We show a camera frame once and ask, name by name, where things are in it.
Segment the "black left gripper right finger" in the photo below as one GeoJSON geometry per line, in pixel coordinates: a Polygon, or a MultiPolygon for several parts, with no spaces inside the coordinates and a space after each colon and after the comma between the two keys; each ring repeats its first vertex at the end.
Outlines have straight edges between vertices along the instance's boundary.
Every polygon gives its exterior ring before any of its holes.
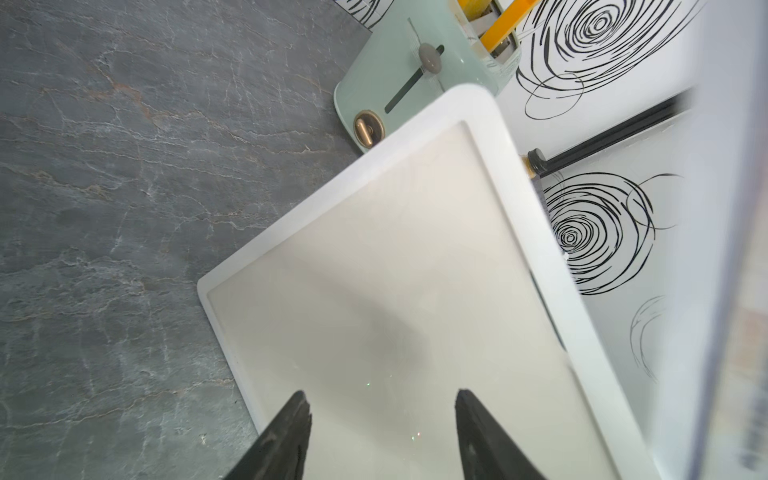
{"type": "Polygon", "coordinates": [[[455,417],[465,479],[545,479],[471,390],[458,391],[455,417]]]}

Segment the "white menu holder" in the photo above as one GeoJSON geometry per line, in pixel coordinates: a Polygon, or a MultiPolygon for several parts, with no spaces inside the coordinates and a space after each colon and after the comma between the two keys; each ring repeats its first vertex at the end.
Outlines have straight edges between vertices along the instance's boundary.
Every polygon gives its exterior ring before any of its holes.
{"type": "Polygon", "coordinates": [[[548,479],[658,469],[491,94],[450,89],[204,275],[253,423],[308,479],[459,479],[471,391],[548,479]]]}

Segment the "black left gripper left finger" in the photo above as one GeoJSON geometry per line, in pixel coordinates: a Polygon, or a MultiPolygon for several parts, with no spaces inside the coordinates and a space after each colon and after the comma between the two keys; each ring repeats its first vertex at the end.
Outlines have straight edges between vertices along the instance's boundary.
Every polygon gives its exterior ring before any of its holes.
{"type": "Polygon", "coordinates": [[[225,480],[301,480],[312,428],[306,394],[296,391],[225,480]]]}

